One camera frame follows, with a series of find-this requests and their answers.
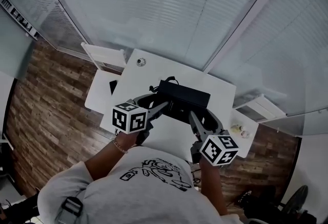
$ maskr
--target white t-shirt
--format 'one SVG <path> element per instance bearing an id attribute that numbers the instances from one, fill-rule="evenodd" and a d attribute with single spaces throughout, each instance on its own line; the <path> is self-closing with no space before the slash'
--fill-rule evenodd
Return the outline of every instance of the white t-shirt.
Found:
<path id="1" fill-rule="evenodd" d="M 146 147 L 130 149 L 107 177 L 96 181 L 83 162 L 51 178 L 38 196 L 43 222 L 55 223 L 64 200 L 81 191 L 85 192 L 82 224 L 242 224 L 236 214 L 219 216 L 194 188 L 187 162 Z"/>

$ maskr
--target wooden floor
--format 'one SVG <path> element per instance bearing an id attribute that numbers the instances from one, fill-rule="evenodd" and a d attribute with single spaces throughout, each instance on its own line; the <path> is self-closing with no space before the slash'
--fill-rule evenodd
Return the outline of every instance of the wooden floor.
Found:
<path id="1" fill-rule="evenodd" d="M 109 140 L 99 127 L 103 115 L 84 102 L 96 67 L 38 42 L 26 79 L 17 82 L 7 120 L 15 149 L 13 176 L 27 196 L 56 173 L 86 160 Z M 298 139 L 260 126 L 246 159 L 221 169 L 227 203 L 248 188 L 274 185 L 284 191 Z"/>

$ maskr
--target bracelet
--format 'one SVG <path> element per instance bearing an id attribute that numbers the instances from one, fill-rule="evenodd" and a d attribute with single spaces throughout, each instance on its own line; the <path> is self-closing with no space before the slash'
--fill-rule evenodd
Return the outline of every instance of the bracelet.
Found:
<path id="1" fill-rule="evenodd" d="M 111 138 L 111 141 L 113 142 L 113 144 L 115 145 L 115 147 L 122 153 L 127 154 L 128 151 L 124 150 L 117 142 L 114 138 Z"/>

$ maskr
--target black smartphone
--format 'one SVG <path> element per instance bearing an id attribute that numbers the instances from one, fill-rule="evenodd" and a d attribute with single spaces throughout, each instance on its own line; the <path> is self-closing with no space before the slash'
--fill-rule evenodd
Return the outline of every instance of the black smartphone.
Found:
<path id="1" fill-rule="evenodd" d="M 116 85 L 117 85 L 117 80 L 114 80 L 114 81 L 109 82 L 109 86 L 111 88 L 111 93 L 112 94 L 113 94 L 113 92 L 115 90 Z"/>

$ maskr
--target shirt sleeve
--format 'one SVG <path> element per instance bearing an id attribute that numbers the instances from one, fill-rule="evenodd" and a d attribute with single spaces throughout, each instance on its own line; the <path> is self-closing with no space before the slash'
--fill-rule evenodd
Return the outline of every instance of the shirt sleeve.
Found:
<path id="1" fill-rule="evenodd" d="M 54 223 L 62 203 L 67 197 L 75 197 L 93 179 L 84 164 L 79 162 L 71 168 L 53 176 L 41 189 L 37 206 L 44 223 Z"/>
<path id="2" fill-rule="evenodd" d="M 243 224 L 237 214 L 220 216 L 224 224 Z"/>

